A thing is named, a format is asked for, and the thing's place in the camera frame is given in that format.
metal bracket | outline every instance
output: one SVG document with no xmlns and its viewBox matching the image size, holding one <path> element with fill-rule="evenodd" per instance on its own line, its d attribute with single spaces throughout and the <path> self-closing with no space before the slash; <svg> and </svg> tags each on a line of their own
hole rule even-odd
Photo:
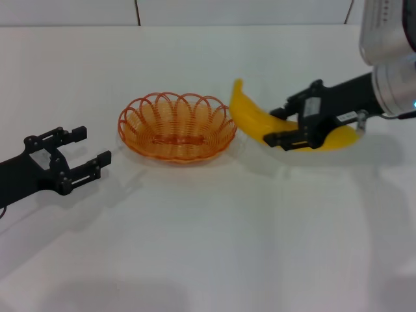
<svg viewBox="0 0 416 312">
<path fill-rule="evenodd" d="M 367 119 L 369 118 L 369 114 L 366 110 L 360 110 L 357 113 L 357 129 L 356 133 L 359 136 L 363 136 L 365 134 L 365 131 L 367 129 Z"/>
<path fill-rule="evenodd" d="M 40 136 L 28 136 L 22 154 L 0 163 L 0 218 L 5 207 L 40 190 L 53 190 L 68 195 L 73 189 L 101 177 L 101 168 L 111 163 L 111 152 L 70 169 L 65 156 L 58 150 L 62 145 L 86 139 L 86 127 L 68 132 L 59 127 Z M 49 168 L 42 168 L 37 157 L 49 157 Z"/>
</svg>

banana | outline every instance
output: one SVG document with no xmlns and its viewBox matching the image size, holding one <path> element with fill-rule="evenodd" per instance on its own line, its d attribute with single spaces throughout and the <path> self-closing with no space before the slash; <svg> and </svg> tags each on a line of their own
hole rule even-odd
<svg viewBox="0 0 416 312">
<path fill-rule="evenodd" d="M 266 144 L 263 137 L 269 133 L 279 133 L 298 129 L 298 123 L 280 120 L 261 110 L 248 96 L 242 93 L 243 81 L 234 83 L 229 111 L 237 127 L 254 140 Z M 349 126 L 334 129 L 317 149 L 300 148 L 294 151 L 330 151 L 351 146 L 359 140 L 359 135 Z"/>
</svg>

wicker basket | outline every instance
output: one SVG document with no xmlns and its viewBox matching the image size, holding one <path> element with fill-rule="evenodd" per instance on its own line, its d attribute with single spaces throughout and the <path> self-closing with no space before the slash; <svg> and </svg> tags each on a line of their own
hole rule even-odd
<svg viewBox="0 0 416 312">
<path fill-rule="evenodd" d="M 133 151 L 187 164 L 217 157 L 235 137 L 228 107 L 212 96 L 152 93 L 120 114 L 118 132 Z"/>
</svg>

white table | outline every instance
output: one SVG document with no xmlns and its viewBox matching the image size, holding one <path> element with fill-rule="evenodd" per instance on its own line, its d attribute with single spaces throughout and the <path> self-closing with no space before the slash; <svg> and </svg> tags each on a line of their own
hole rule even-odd
<svg viewBox="0 0 416 312">
<path fill-rule="evenodd" d="M 315 79 L 369 68 L 352 26 L 0 29 L 0 159 L 57 126 L 88 128 L 72 166 L 105 149 L 103 178 L 41 192 L 0 221 L 0 311 L 408 312 L 416 306 L 416 122 L 369 122 L 326 154 L 243 136 L 204 166 L 145 160 L 117 139 L 150 92 L 265 109 Z"/>
</svg>

